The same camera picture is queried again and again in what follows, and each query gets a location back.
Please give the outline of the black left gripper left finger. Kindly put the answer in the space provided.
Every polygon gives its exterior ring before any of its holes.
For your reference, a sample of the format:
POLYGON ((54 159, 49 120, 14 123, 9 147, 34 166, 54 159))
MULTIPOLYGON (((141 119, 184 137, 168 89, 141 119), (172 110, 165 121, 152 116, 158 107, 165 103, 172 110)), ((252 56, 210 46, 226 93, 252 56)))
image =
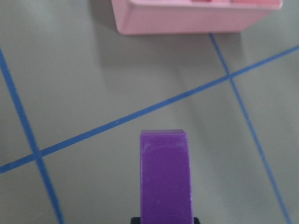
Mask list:
POLYGON ((130 224, 140 224, 141 218, 140 217, 132 217, 130 220, 130 224))

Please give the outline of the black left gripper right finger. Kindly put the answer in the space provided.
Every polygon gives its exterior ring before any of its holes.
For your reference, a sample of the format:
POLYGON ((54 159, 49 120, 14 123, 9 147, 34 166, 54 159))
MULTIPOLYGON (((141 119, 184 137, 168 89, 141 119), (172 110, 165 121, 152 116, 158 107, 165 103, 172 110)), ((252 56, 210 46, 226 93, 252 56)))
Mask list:
POLYGON ((193 218, 193 223, 194 224, 200 224, 200 221, 199 221, 199 219, 197 217, 194 217, 193 218))

